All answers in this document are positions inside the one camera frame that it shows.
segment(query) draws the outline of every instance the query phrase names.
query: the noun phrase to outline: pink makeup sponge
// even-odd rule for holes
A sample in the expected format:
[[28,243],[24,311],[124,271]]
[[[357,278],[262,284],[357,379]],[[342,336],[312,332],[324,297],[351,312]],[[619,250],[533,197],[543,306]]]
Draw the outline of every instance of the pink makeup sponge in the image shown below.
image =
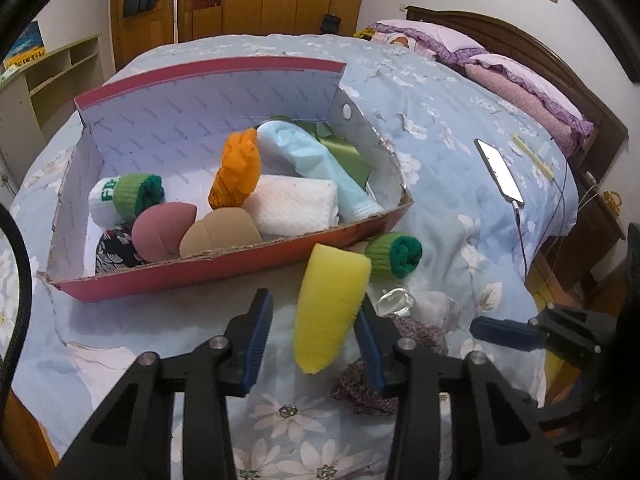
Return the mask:
[[180,242],[196,221],[198,208],[184,202],[150,207],[136,219],[131,240],[138,254],[148,262],[180,257]]

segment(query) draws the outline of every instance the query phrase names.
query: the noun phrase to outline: wooden headboard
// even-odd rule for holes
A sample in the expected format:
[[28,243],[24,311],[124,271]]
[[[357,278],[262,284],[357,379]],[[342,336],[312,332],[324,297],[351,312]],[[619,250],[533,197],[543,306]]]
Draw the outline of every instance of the wooden headboard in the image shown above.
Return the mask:
[[598,182],[602,179],[620,146],[628,140],[628,130],[549,47],[511,23],[474,12],[407,7],[406,18],[458,30],[489,52],[511,57],[553,83],[595,124],[588,145],[569,159],[572,169],[581,173],[589,171]]

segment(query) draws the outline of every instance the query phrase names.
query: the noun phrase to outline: orange sock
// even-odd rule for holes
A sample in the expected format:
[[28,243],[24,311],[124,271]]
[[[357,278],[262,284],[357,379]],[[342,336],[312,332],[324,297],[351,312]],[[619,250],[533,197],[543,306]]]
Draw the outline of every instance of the orange sock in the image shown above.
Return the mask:
[[222,166],[216,173],[209,205],[220,207],[240,207],[255,190],[260,178],[260,152],[255,142],[258,132],[249,128],[236,132],[226,140],[222,150]]

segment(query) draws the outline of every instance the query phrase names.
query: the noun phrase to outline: screw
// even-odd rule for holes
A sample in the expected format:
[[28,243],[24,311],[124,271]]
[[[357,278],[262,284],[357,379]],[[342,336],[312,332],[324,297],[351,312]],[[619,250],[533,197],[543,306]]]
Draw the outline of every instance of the screw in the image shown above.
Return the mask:
[[486,362],[486,354],[477,350],[469,352],[469,359],[475,365],[483,365]]
[[401,350],[413,350],[418,346],[418,343],[415,342],[415,339],[411,339],[410,337],[402,337],[398,339],[398,342],[396,344]]
[[222,350],[229,344],[229,339],[223,335],[217,335],[209,339],[209,346],[214,350]]
[[156,354],[144,352],[138,356],[138,362],[143,366],[149,366],[156,362]]

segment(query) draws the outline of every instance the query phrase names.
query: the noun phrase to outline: pink pillow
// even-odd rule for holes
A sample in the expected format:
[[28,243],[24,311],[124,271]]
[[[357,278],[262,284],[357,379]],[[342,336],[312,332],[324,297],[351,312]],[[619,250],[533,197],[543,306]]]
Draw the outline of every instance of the pink pillow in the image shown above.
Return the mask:
[[541,75],[518,63],[516,60],[501,56],[500,54],[479,54],[478,56],[471,57],[468,62],[479,63],[484,68],[501,70],[504,76],[510,81],[519,84],[527,92],[538,97],[546,109],[558,120],[568,124],[572,130],[581,134],[582,139],[580,142],[586,142],[586,139],[593,131],[593,124],[584,119],[580,110],[569,101],[567,96]]
[[486,49],[476,40],[443,25],[435,23],[411,22],[409,20],[383,20],[372,28],[385,34],[402,33],[421,40],[438,57],[448,63],[460,64],[476,54],[485,54]]
[[568,158],[573,154],[576,140],[571,127],[556,119],[543,106],[542,101],[530,94],[518,84],[509,81],[502,74],[483,68],[479,65],[465,66],[466,75],[480,86],[499,95],[505,101],[517,106],[524,113],[532,117],[549,132],[560,148],[562,154]]
[[371,43],[383,43],[383,44],[392,44],[397,46],[403,46],[408,48],[409,50],[413,50],[419,56],[428,57],[430,59],[436,59],[436,53],[431,50],[427,44],[425,44],[421,40],[414,40],[414,38],[410,38],[402,34],[401,32],[392,32],[389,34],[384,34],[383,32],[376,32],[371,38]]

